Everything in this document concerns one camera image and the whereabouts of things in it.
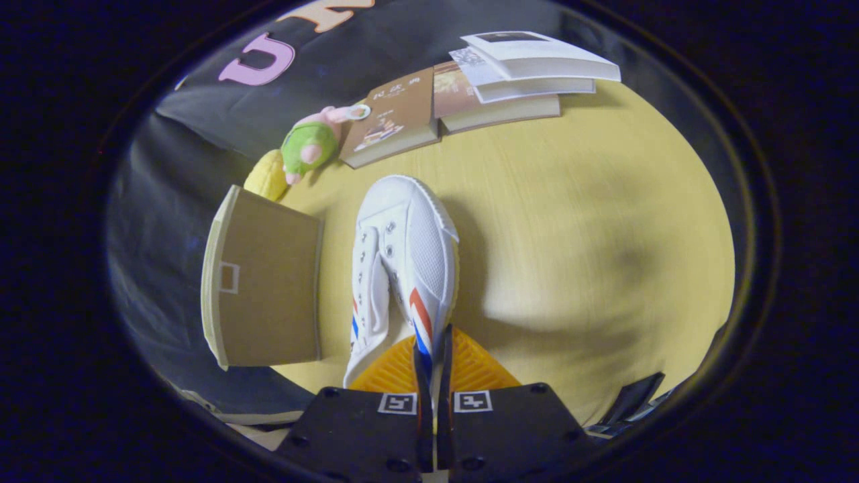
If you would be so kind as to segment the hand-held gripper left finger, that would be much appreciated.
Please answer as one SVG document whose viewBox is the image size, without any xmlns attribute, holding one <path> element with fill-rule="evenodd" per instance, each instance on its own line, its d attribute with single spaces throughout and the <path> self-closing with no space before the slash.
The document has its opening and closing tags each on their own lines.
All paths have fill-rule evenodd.
<svg viewBox="0 0 859 483">
<path fill-rule="evenodd" d="M 420 482 L 433 472 L 432 395 L 416 337 L 385 351 L 355 388 L 322 388 L 275 453 L 338 482 Z"/>
</svg>

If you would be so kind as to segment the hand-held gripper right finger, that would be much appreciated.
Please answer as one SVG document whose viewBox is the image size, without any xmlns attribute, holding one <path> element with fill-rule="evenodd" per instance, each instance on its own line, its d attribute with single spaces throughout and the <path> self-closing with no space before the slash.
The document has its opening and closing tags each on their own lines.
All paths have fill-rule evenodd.
<svg viewBox="0 0 859 483">
<path fill-rule="evenodd" d="M 481 369 L 476 345 L 448 326 L 442 348 L 436 465 L 448 481 L 565 481 L 596 452 L 549 384 L 456 390 L 457 377 Z"/>
</svg>

